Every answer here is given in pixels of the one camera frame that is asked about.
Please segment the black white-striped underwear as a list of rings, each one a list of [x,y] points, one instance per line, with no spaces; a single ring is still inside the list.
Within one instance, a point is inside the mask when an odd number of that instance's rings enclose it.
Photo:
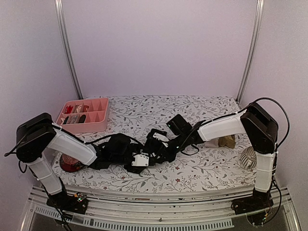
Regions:
[[[155,138],[147,138],[143,152],[149,154],[149,166],[162,164],[163,162],[173,162],[177,154],[177,144],[173,140],[162,142]]]

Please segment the tan beige underwear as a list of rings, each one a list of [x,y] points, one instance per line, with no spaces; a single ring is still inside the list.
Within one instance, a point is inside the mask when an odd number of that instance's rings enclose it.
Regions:
[[[235,135],[215,138],[215,139],[205,142],[205,147],[207,148],[226,147],[226,148],[234,149],[235,145],[236,145]]]

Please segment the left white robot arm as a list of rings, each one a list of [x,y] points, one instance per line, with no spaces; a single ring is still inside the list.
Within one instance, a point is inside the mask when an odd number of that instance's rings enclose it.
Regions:
[[[129,171],[139,174],[149,165],[149,157],[141,152],[143,145],[136,139],[118,133],[107,135],[108,142],[104,144],[86,142],[53,123],[48,113],[20,125],[16,138],[17,158],[29,166],[61,209],[70,207],[71,197],[64,193],[60,178],[43,157],[46,149],[61,152],[95,170],[106,169],[111,164],[124,164]]]

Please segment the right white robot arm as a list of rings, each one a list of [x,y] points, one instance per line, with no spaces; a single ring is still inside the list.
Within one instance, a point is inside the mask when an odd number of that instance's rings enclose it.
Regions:
[[[272,175],[275,171],[275,158],[278,144],[278,123],[258,103],[250,104],[246,109],[214,118],[199,121],[194,126],[182,117],[175,117],[167,124],[176,135],[169,140],[165,135],[154,134],[154,138],[162,143],[170,161],[175,159],[178,152],[187,146],[202,144],[216,138],[245,134],[256,153],[255,195],[249,198],[249,206],[259,210],[267,203],[265,194],[271,188]]]

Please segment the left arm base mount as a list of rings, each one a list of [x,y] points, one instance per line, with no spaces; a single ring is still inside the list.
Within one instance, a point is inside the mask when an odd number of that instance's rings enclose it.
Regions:
[[[88,208],[89,200],[84,194],[75,193],[69,195],[65,188],[62,188],[60,193],[51,195],[46,192],[48,200],[46,204],[60,211],[68,211],[78,214],[85,214]]]

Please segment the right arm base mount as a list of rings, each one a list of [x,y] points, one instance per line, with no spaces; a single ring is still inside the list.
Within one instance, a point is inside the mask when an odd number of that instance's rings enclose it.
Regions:
[[[267,192],[253,189],[253,194],[248,197],[232,200],[231,209],[236,215],[266,209],[273,206],[270,190]]]

